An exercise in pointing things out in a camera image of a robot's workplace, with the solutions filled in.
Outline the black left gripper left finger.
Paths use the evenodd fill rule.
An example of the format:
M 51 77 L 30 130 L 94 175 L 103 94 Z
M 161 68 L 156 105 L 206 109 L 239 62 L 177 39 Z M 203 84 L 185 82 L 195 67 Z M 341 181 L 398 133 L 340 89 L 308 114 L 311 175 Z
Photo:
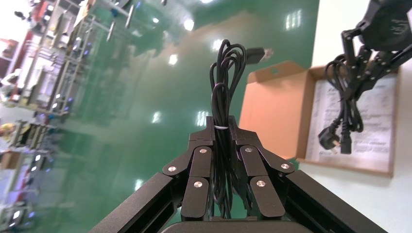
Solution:
M 163 167 L 91 229 L 92 233 L 159 233 L 181 209 L 181 218 L 209 217 L 210 178 L 215 141 L 213 118 L 191 133 L 186 152 Z

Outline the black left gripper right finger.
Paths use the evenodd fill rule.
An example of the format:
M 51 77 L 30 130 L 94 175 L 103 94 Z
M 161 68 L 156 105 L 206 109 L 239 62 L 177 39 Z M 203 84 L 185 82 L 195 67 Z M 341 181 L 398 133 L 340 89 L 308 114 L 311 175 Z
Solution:
M 233 167 L 259 233 L 381 233 L 383 229 L 229 117 Z

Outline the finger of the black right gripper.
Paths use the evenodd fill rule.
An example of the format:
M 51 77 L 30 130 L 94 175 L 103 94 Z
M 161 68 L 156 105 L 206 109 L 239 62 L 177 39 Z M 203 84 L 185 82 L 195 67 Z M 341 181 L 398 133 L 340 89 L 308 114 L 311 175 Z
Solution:
M 361 92 L 359 88 L 361 86 L 361 79 L 365 74 L 367 64 L 371 57 L 371 50 L 365 45 L 360 47 L 358 55 L 355 54 L 353 39 L 359 36 L 360 29 L 352 29 L 343 31 L 341 33 L 345 65 L 349 70 L 349 85 L 350 96 L 353 98 L 359 98 Z
M 363 92 L 373 89 L 376 82 L 385 75 L 396 71 L 402 64 L 412 58 L 412 46 L 396 53 L 391 51 L 380 51 L 374 59 L 369 62 L 362 62 L 359 68 L 357 85 L 355 86 L 354 98 L 359 100 Z

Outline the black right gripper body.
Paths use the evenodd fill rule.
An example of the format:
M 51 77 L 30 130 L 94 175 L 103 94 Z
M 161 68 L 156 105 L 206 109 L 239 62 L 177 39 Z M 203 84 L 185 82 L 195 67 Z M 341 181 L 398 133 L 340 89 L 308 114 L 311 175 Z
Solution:
M 407 13 L 411 0 L 371 0 L 363 19 L 356 25 L 360 41 L 375 51 L 400 51 L 412 43 Z

